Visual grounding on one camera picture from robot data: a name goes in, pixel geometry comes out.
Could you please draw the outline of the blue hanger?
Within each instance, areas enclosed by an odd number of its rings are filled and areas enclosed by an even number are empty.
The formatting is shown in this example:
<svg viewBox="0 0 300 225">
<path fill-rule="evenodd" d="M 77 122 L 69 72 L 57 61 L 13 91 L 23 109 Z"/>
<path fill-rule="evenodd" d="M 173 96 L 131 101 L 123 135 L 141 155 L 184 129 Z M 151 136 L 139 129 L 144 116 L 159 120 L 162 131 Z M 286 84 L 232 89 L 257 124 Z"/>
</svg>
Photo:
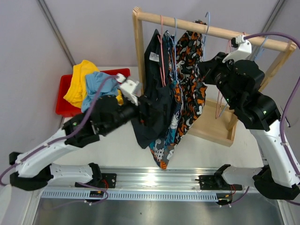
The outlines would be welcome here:
<svg viewBox="0 0 300 225">
<path fill-rule="evenodd" d="M 174 18 L 174 24 L 175 24 L 175 33 L 173 38 L 173 51 L 174 51 L 174 58 L 173 58 L 173 69 L 175 74 L 175 80 L 178 81 L 178 73 L 177 73 L 177 61 L 176 61 L 176 45 L 177 45 L 177 19 Z"/>
<path fill-rule="evenodd" d="M 206 12 L 205 18 L 207 18 L 208 21 L 207 21 L 206 32 L 204 33 L 203 40 L 202 40 L 202 50 L 203 50 L 202 60 L 203 61 L 205 61 L 206 38 L 207 38 L 209 27 L 210 27 L 210 12 L 209 11 Z"/>
<path fill-rule="evenodd" d="M 265 40 L 263 41 L 263 43 L 258 47 L 257 50 L 252 50 L 252 55 L 251 55 L 251 59 L 252 61 L 255 61 L 256 59 L 259 58 L 259 56 L 262 54 L 262 52 L 264 51 L 264 45 L 266 43 L 266 41 L 268 40 L 268 36 L 264 37 Z M 226 46 L 226 50 L 225 53 L 231 53 L 233 46 L 231 44 L 231 41 L 229 40 Z M 223 96 L 220 97 L 220 91 L 218 92 L 218 97 L 217 97 L 217 106 L 216 106 L 216 112 L 215 112 L 215 119 L 218 119 L 222 113 L 224 112 L 224 110 L 226 109 L 226 107 L 228 106 L 228 104 L 226 103 L 226 105 L 224 106 L 223 110 L 221 110 L 221 106 L 222 106 L 222 99 Z"/>
</svg>

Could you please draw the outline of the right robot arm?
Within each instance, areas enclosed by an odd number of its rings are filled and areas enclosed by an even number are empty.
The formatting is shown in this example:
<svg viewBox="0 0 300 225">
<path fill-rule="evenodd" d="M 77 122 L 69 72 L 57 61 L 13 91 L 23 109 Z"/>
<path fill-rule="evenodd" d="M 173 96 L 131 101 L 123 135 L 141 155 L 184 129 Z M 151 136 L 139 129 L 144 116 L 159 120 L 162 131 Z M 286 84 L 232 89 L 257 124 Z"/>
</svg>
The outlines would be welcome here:
<svg viewBox="0 0 300 225">
<path fill-rule="evenodd" d="M 220 52 L 209 61 L 199 62 L 192 73 L 203 83 L 217 87 L 256 139 L 266 163 L 258 168 L 223 165 L 214 174 L 214 184 L 219 189 L 233 184 L 255 187 L 266 198 L 294 200 L 300 194 L 300 178 L 290 162 L 292 152 L 283 144 L 277 105 L 259 91 L 264 72 L 250 60 L 223 62 L 226 56 Z"/>
</svg>

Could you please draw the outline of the yellow shorts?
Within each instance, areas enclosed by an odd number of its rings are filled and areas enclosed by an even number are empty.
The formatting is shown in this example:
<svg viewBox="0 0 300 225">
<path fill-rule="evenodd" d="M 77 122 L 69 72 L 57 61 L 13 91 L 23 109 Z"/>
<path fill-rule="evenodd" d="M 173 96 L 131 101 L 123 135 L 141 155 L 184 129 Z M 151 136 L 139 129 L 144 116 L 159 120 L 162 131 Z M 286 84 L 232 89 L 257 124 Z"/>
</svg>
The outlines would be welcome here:
<svg viewBox="0 0 300 225">
<path fill-rule="evenodd" d="M 100 72 L 94 63 L 83 60 L 80 64 L 73 66 L 71 84 L 63 98 L 72 106 L 80 108 L 81 112 L 85 112 L 89 109 L 98 88 L 103 83 L 104 85 L 97 97 L 115 96 L 118 104 L 122 105 L 123 98 L 121 91 L 118 90 L 119 83 L 115 79 L 109 79 L 105 82 L 104 79 L 107 77 L 109 75 Z"/>
</svg>

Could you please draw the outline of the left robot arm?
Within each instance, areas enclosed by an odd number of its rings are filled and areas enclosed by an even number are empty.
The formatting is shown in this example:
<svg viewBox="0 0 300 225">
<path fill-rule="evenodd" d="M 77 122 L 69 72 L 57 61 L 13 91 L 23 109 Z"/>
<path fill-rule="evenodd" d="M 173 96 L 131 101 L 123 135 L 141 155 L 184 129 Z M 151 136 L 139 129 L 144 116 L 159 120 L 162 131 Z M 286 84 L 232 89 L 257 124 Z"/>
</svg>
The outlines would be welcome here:
<svg viewBox="0 0 300 225">
<path fill-rule="evenodd" d="M 132 119 L 152 127 L 163 115 L 149 99 L 141 96 L 137 103 L 125 100 L 120 105 L 114 96 L 100 97 L 85 112 L 64 123 L 51 138 L 26 153 L 12 152 L 9 163 L 15 167 L 9 182 L 13 187 L 33 191 L 48 185 L 63 187 L 104 187 L 103 175 L 96 163 L 58 165 L 54 161 L 85 146 L 98 142 Z"/>
</svg>

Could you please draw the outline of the black orange camouflage shorts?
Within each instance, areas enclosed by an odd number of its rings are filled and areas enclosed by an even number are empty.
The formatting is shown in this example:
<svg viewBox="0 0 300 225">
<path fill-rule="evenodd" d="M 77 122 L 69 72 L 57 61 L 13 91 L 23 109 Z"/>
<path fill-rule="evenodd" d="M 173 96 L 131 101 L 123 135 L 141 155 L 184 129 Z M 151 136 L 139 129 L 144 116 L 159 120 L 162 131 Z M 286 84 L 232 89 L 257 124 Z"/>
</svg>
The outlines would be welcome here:
<svg viewBox="0 0 300 225">
<path fill-rule="evenodd" d="M 195 72 L 203 59 L 202 45 L 202 34 L 188 30 L 176 44 L 178 79 L 183 94 L 183 109 L 175 137 L 176 145 L 201 116 L 205 106 L 207 86 Z"/>
</svg>

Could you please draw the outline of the teal cartoon print shorts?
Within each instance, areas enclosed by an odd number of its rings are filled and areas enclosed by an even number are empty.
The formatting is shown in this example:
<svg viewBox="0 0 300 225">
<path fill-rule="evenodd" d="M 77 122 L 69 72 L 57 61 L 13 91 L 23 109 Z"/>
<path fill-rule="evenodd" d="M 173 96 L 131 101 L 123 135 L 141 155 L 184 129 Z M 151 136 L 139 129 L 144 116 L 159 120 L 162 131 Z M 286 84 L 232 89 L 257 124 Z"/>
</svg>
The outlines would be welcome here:
<svg viewBox="0 0 300 225">
<path fill-rule="evenodd" d="M 173 106 L 171 107 L 171 120 L 167 123 L 168 127 L 165 136 L 163 138 L 158 138 L 149 145 L 155 162 L 163 170 L 167 168 L 167 165 L 174 154 L 177 128 L 179 126 L 179 121 L 181 119 L 183 110 L 182 89 L 180 87 L 179 80 L 175 80 L 173 69 L 173 38 L 174 35 L 170 34 L 169 31 L 165 31 L 162 39 L 163 44 L 166 45 L 168 53 L 168 78 L 171 91 L 171 100 L 173 101 Z"/>
</svg>

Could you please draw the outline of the dark navy shorts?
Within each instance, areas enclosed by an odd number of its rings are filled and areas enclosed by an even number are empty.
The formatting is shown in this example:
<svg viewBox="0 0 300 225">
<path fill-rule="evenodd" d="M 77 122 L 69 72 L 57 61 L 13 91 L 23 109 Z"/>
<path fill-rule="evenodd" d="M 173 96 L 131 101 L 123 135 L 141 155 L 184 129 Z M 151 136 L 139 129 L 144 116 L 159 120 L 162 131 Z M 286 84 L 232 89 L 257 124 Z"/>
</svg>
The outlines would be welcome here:
<svg viewBox="0 0 300 225">
<path fill-rule="evenodd" d="M 156 109 L 162 111 L 162 115 L 152 127 L 146 127 L 138 123 L 137 119 L 131 120 L 136 140 L 139 146 L 143 149 L 148 147 L 158 138 L 163 138 L 167 130 L 167 123 L 171 120 L 171 91 L 169 87 L 169 71 L 168 71 L 168 53 L 166 45 L 163 44 L 164 68 L 165 68 L 165 83 L 162 86 L 160 68 L 161 68 L 161 52 L 159 42 L 159 32 L 155 30 L 153 36 L 144 53 L 145 78 L 146 87 L 144 95 L 148 97 Z"/>
</svg>

